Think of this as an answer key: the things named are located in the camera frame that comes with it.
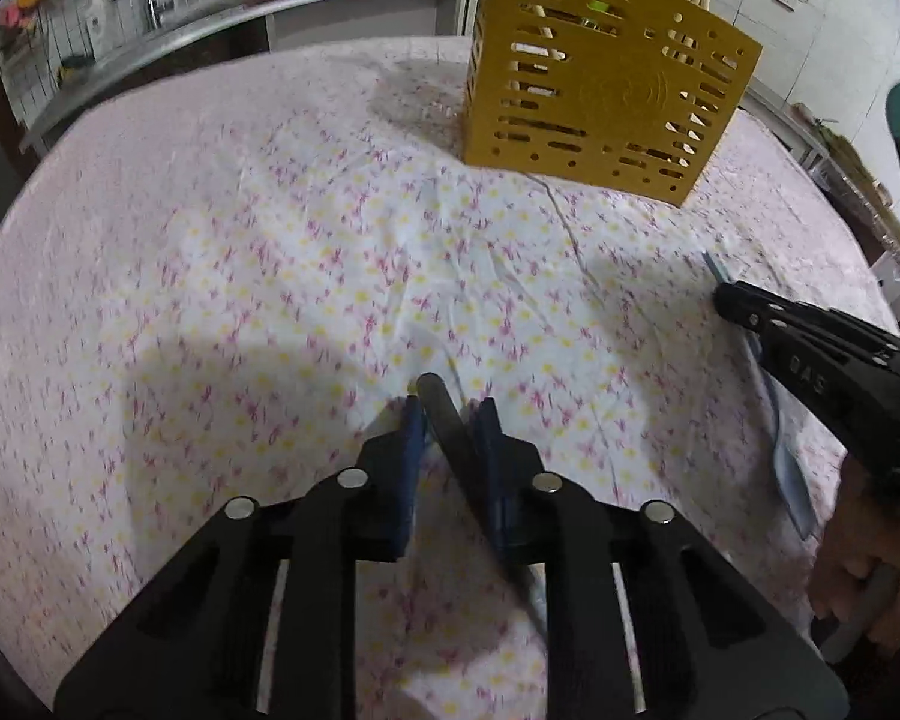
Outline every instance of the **tiled wall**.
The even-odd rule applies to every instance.
[[[900,0],[810,0],[791,13],[773,0],[712,0],[711,10],[764,45],[756,76],[806,103],[850,138],[900,213],[900,168],[884,116],[900,81]]]

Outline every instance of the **tablecloth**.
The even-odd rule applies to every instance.
[[[45,700],[236,494],[355,460],[428,370],[601,500],[675,504],[795,625],[815,543],[703,264],[893,327],[847,229],[738,111],[682,209],[458,160],[468,43],[263,55],[85,115],[0,231],[0,646]],[[821,517],[842,450],[794,448]],[[543,717],[545,652],[442,455],[361,565],[361,717]]]

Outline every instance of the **table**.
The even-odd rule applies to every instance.
[[[703,252],[893,327],[850,233],[738,111],[682,210],[458,162],[468,43],[355,42],[85,115],[0,231],[0,646],[46,701],[228,498],[351,464],[432,370],[599,499],[672,501],[795,625],[814,543]],[[842,450],[794,439],[818,513]],[[542,717],[541,642],[431,447],[358,576],[361,717]]]

